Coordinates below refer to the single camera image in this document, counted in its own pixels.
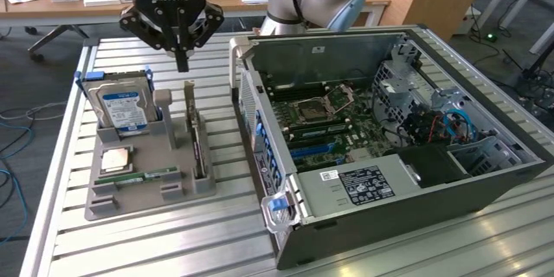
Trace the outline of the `graphics card with black fan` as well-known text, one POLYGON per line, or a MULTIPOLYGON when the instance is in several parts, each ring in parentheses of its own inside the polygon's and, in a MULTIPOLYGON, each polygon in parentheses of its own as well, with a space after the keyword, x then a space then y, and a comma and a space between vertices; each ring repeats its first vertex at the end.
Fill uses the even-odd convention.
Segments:
POLYGON ((191 134, 191 140, 194 144, 194 152, 196 159, 196 173, 195 179, 207 178, 207 165, 206 165, 206 155, 203 146, 203 122, 200 114, 196 109, 196 99, 194 95, 195 84, 190 81, 183 83, 183 92, 184 92, 184 101, 186 101, 186 117, 187 117, 187 128, 191 134))

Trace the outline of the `grey desk leg with casters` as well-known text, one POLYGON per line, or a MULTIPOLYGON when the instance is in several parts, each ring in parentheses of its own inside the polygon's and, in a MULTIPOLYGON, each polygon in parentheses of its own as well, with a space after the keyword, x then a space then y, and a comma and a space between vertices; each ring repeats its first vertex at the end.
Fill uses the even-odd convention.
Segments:
POLYGON ((86 34, 83 29, 78 25, 59 25, 43 38, 28 48, 30 59, 35 62, 44 61, 44 56, 36 51, 58 38, 66 31, 74 31, 83 39, 88 39, 90 36, 86 34))

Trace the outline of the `CPU socket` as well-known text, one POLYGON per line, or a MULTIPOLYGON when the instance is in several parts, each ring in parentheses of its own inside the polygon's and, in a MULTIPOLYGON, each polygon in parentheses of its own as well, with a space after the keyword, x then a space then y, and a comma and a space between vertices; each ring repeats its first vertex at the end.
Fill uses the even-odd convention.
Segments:
POLYGON ((333 113, 327 110, 325 100, 321 97, 295 102, 294 109, 302 124, 333 119, 333 113))

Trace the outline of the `grey plastic parts rack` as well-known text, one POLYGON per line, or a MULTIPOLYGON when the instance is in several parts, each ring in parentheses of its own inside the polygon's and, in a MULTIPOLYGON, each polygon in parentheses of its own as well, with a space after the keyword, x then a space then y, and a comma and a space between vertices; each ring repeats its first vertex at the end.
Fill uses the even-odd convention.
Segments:
POLYGON ((110 134, 110 129, 98 131, 84 212, 84 217, 90 221, 211 197, 216 193, 203 116, 200 115, 206 144, 203 150, 208 176, 195 179, 196 159, 186 114, 182 117, 171 116, 170 90, 156 90, 154 101, 162 109, 162 120, 150 123, 146 134, 115 138, 110 134), (130 151, 130 164, 123 170, 107 173, 100 169, 103 152, 119 148, 130 151), (100 178, 167 167, 178 167, 176 172, 167 173, 152 181, 124 185, 94 184, 100 178))

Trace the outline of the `metal socket cover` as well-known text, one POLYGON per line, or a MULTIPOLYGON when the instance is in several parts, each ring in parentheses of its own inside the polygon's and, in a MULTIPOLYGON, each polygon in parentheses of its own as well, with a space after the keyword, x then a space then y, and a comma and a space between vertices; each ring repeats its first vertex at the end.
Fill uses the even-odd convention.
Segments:
POLYGON ((329 112, 337 115, 355 101, 355 93, 350 85, 339 84, 325 96, 329 112))

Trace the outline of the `silver CPU chip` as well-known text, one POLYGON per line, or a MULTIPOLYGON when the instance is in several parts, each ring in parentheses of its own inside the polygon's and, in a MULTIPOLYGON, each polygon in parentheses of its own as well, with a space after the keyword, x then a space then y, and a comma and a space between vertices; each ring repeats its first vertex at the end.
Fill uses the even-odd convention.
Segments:
POLYGON ((130 164, 130 151, 126 148, 110 149, 103 152, 100 169, 104 172, 123 170, 130 164))

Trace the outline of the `RAM stick with white labels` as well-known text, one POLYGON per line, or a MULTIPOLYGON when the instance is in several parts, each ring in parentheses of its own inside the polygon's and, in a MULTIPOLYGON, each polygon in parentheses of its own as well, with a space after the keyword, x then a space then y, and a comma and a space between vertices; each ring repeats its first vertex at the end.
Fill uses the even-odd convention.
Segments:
POLYGON ((309 127, 309 128, 295 130, 293 132, 293 134, 297 137, 309 137, 309 136, 317 136, 317 135, 337 133, 337 132, 341 132, 343 130, 349 130, 349 125, 347 124, 314 126, 314 127, 309 127))

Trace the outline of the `perforated metal drive cage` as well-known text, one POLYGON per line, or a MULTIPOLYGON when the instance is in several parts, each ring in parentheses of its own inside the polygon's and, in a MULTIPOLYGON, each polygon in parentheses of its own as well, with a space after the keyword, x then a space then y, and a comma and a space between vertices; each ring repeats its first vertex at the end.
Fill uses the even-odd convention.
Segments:
POLYGON ((430 108, 435 92, 422 74, 410 66, 393 60, 382 62, 373 83, 378 96, 378 111, 385 118, 402 123, 419 106, 430 108))

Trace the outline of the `green RAM stick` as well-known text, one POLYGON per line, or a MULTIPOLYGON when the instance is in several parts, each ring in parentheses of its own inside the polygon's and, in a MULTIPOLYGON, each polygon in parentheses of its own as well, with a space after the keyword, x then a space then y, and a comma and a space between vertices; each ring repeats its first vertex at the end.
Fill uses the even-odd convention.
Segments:
POLYGON ((100 178, 94 182, 94 184, 98 186, 98 185, 103 185, 108 183, 115 183, 116 185, 124 185, 124 184, 135 184, 140 182, 147 182, 147 181, 156 180, 158 178, 162 177, 162 175, 167 173, 176 172, 176 170, 178 170, 178 167, 167 167, 163 169, 155 169, 152 171, 128 173, 128 174, 119 175, 119 176, 100 178))

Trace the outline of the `silver chipset heatsink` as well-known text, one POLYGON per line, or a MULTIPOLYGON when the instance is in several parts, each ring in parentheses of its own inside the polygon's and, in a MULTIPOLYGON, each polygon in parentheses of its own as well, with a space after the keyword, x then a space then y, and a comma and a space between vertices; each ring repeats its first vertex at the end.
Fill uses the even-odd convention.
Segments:
POLYGON ((371 151, 367 148, 358 148, 349 151, 349 159, 353 162, 374 158, 371 151))

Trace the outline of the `grey power supply unit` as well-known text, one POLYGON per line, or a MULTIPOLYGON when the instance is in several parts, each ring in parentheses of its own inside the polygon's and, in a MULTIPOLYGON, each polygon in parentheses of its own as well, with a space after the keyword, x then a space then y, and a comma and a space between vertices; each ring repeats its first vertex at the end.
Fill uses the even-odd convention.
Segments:
POLYGON ((374 207, 422 189, 397 154, 299 173, 298 181, 314 217, 374 207))

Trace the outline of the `blue case latch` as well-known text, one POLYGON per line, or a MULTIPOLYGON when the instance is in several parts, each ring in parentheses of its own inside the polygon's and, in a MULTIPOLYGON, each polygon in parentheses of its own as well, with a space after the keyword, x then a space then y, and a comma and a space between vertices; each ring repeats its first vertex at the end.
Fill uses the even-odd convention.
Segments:
POLYGON ((278 194, 278 196, 270 199, 269 209, 271 212, 278 212, 286 210, 290 207, 290 202, 287 199, 287 194, 278 194))

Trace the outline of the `white power box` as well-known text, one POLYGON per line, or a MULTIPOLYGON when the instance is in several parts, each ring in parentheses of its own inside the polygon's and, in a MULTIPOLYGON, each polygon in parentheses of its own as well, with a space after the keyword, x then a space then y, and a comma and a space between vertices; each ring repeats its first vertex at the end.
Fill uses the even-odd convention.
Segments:
POLYGON ((462 24, 458 28, 458 34, 467 34, 470 32, 479 17, 481 11, 475 9, 474 6, 470 6, 462 19, 462 24))

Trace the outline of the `black equipment stand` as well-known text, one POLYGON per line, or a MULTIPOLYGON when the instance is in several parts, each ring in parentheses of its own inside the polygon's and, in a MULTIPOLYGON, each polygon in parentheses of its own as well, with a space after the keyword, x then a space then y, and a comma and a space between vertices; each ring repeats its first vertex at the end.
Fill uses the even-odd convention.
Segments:
POLYGON ((529 67, 522 67, 513 56, 503 50, 505 61, 513 63, 520 69, 520 74, 513 86, 509 86, 525 108, 536 117, 554 120, 554 69, 544 69, 546 60, 554 52, 554 40, 538 55, 529 67))

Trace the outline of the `metal disk bay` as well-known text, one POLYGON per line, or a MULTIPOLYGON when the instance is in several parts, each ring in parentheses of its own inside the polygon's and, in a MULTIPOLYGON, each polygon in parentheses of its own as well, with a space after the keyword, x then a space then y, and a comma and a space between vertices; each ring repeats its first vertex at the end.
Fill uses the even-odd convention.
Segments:
POLYGON ((521 165, 522 159, 495 136, 467 144, 451 144, 447 150, 471 176, 521 165))

